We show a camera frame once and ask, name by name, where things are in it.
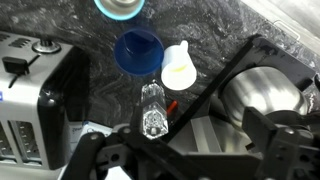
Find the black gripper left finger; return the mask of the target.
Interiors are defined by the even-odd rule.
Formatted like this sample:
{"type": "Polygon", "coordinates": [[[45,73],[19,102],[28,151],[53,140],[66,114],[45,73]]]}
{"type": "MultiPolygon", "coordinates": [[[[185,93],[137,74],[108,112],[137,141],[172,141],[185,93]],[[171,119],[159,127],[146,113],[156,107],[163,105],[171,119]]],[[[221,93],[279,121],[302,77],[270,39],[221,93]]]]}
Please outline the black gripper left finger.
{"type": "Polygon", "coordinates": [[[59,180],[134,180],[122,138],[131,132],[130,126],[119,125],[109,136],[99,131],[83,135],[59,180]]]}

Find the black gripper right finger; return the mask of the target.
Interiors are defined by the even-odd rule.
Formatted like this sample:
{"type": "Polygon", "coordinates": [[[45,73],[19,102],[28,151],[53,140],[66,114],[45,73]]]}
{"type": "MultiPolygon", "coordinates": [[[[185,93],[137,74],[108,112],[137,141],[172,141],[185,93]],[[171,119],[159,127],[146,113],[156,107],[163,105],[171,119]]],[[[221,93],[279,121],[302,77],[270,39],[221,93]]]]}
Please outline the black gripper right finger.
{"type": "Polygon", "coordinates": [[[245,108],[242,129],[263,155],[256,180],[320,180],[319,132],[306,128],[313,121],[293,111],[245,108]]]}

